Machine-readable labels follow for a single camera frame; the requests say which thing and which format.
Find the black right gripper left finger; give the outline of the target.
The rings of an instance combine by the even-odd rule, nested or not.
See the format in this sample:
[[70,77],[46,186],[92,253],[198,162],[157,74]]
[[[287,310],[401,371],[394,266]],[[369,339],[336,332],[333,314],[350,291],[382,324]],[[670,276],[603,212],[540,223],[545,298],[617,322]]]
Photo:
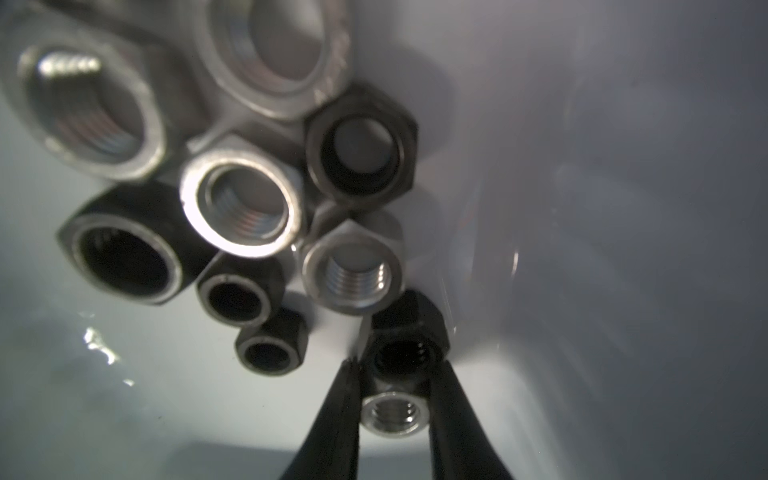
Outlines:
[[345,359],[305,441],[280,479],[358,478],[360,379],[358,360]]

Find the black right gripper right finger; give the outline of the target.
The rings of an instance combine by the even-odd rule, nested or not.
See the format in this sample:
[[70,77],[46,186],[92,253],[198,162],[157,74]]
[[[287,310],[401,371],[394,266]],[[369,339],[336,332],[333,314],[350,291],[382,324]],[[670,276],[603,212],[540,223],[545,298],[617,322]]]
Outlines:
[[448,361],[435,367],[429,387],[432,477],[512,480]]

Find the silver nut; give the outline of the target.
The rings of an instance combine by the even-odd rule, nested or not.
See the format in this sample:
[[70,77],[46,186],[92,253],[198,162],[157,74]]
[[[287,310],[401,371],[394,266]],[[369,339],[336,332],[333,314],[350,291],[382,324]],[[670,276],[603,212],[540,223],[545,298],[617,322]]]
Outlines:
[[388,391],[365,397],[361,403],[360,424],[383,438],[400,439],[426,429],[431,420],[425,397]]

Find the black nut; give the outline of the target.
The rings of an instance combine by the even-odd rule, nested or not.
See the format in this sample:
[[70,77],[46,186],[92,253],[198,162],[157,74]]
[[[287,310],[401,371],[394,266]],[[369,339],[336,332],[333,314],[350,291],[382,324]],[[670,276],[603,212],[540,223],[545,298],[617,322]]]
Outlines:
[[428,380],[450,350],[442,312],[414,289],[405,290],[388,307],[369,316],[361,340],[363,372],[405,388]]

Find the heap of nuts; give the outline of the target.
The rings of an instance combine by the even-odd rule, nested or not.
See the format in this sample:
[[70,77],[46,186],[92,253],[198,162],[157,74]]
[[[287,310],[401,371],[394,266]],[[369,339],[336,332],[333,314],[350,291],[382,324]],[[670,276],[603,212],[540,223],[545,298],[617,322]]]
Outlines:
[[418,126],[352,78],[351,8],[312,1],[310,60],[280,70],[260,1],[5,1],[1,90],[56,161],[107,182],[58,228],[91,286],[162,305],[194,286],[236,327],[241,364],[282,376],[308,326],[288,309],[293,255],[309,297],[367,316],[403,292],[384,205],[413,186]]

